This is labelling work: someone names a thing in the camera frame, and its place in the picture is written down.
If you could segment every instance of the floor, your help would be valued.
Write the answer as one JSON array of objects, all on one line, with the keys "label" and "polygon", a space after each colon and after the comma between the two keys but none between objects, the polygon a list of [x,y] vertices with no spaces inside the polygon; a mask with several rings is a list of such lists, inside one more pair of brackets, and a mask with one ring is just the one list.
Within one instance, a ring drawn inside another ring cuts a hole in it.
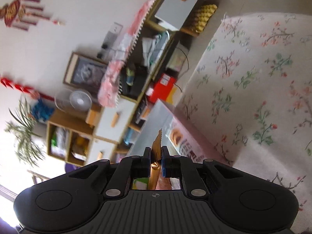
[{"label": "floor", "polygon": [[[312,15],[312,0],[209,0],[207,4],[216,4],[218,9],[208,21],[205,30],[199,37],[194,38],[191,44],[188,53],[189,70],[176,83],[182,91],[218,29],[221,19],[224,18],[224,14],[238,16],[255,12],[285,12]],[[185,63],[181,73],[186,70],[187,64]]]}]

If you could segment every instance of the framed picture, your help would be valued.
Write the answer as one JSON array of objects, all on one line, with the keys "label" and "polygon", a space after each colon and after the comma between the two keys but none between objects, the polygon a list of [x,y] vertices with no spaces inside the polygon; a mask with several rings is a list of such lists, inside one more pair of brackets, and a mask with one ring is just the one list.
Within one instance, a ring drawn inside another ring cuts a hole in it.
[{"label": "framed picture", "polygon": [[99,91],[106,69],[107,64],[101,60],[72,53],[63,83],[94,95]]}]

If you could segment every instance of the wall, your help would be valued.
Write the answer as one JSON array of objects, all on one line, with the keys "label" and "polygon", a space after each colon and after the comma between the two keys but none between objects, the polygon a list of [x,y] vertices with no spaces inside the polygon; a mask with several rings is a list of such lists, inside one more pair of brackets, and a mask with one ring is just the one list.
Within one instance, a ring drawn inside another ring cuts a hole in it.
[{"label": "wall", "polygon": [[[13,0],[0,0],[0,6]],[[41,0],[46,13],[66,26],[41,20],[28,32],[6,28],[0,21],[0,74],[54,95],[60,90],[72,51],[95,56],[113,22],[124,26],[146,0]],[[13,137],[3,132],[11,120],[8,108],[16,108],[20,94],[0,85],[0,167],[18,181],[19,167],[14,156]],[[64,164],[53,162],[53,166]],[[57,173],[50,168],[52,177]]]}]

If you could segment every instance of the crosshair symbol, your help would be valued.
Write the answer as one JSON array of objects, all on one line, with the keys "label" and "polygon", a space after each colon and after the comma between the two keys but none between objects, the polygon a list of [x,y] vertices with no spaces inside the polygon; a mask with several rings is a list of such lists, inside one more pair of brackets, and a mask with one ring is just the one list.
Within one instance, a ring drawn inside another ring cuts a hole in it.
[{"label": "crosshair symbol", "polygon": [[158,198],[160,196],[160,194],[159,193],[153,193],[153,194],[151,194],[151,196],[153,196],[154,198]]}]

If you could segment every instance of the white drawer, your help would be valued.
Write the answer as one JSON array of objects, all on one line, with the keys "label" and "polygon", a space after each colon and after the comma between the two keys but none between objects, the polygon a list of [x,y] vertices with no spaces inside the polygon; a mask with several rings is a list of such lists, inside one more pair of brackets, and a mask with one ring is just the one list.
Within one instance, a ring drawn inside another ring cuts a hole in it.
[{"label": "white drawer", "polygon": [[85,165],[97,161],[99,153],[102,153],[102,159],[109,159],[113,153],[114,147],[115,144],[102,141],[99,139],[93,139]]},{"label": "white drawer", "polygon": [[161,25],[172,31],[179,31],[197,0],[164,0],[155,17],[163,21]]},{"label": "white drawer", "polygon": [[[117,107],[105,107],[99,124],[97,125],[95,136],[110,139],[119,142],[125,126],[135,108],[135,103],[126,99],[119,99]],[[115,113],[119,113],[119,119],[116,125],[112,128],[111,124]]]}]

